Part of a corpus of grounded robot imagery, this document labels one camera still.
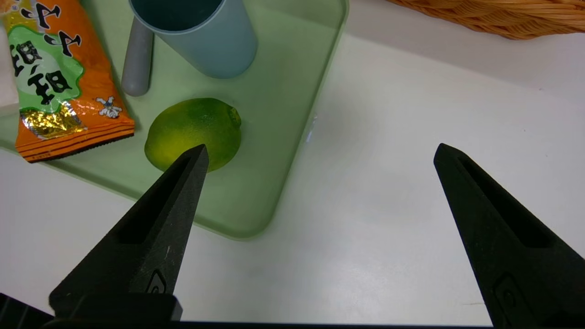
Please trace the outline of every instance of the green label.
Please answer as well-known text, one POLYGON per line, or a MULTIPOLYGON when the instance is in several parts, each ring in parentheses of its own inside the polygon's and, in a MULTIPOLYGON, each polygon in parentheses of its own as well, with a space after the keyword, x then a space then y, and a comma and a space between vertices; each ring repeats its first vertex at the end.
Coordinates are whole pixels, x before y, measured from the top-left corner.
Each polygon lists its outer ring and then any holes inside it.
POLYGON ((21 112, 35 109, 55 113, 63 103, 81 95, 83 66, 47 39, 59 37, 24 26, 16 26, 8 34, 21 112))

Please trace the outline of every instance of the wicker basket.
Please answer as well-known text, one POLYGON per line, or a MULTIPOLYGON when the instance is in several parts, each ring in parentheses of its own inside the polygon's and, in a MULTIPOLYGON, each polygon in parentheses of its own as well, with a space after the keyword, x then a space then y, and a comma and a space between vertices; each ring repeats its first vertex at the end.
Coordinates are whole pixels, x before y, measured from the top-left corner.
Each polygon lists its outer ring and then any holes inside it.
POLYGON ((585 1, 581 0, 389 1, 474 31, 509 39, 585 32, 585 1))

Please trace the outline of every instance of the cartoon character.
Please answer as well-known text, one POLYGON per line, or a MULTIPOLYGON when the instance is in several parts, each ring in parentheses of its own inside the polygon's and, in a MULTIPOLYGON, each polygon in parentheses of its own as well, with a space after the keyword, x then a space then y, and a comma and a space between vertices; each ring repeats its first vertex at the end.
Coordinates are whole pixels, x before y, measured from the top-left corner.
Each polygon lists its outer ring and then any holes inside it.
POLYGON ((103 98, 96 98, 96 101, 102 103, 104 108, 99 112, 100 115, 105 115, 108 118, 115 119, 119 116, 119 113, 122 112, 122 109, 113 105, 113 96, 110 96, 107 101, 104 101, 103 98))

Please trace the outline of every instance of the gold foil strip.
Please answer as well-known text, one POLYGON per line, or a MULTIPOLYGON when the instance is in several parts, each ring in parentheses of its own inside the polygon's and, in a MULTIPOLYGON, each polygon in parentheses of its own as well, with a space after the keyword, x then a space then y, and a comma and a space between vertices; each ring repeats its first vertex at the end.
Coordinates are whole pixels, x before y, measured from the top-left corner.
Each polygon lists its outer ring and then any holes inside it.
POLYGON ((25 127, 40 139, 61 137, 87 129, 69 102, 62 102, 61 110, 55 113, 45 113, 36 109, 21 111, 20 119, 25 127))

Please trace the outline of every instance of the gray handle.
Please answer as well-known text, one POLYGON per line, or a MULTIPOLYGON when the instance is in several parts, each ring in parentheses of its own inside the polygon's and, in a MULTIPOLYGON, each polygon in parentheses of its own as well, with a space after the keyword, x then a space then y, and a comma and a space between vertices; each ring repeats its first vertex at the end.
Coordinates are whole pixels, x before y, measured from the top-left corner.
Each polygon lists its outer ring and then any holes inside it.
POLYGON ((122 89, 130 96, 142 96, 149 89, 153 39, 154 33, 134 18, 122 73, 122 89))

